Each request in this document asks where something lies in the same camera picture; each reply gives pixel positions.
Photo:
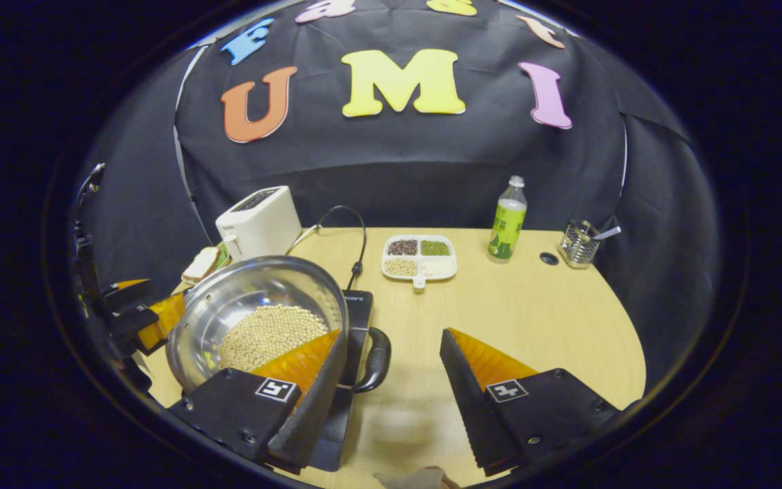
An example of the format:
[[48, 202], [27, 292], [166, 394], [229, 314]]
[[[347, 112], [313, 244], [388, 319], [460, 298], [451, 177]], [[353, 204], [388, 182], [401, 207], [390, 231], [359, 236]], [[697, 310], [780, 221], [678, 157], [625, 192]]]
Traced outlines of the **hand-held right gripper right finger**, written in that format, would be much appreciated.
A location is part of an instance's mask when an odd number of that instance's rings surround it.
[[566, 369], [537, 372], [453, 328], [443, 332], [440, 357], [476, 465], [487, 476], [551, 465], [618, 414]]

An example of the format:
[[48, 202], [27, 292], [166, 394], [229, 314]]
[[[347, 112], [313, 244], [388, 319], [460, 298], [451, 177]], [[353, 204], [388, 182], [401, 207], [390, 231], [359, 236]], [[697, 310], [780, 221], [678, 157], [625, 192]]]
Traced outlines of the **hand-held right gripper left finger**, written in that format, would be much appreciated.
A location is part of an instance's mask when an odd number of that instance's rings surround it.
[[328, 418], [347, 343], [332, 330], [254, 372], [221, 369], [168, 409], [239, 457], [298, 473]]

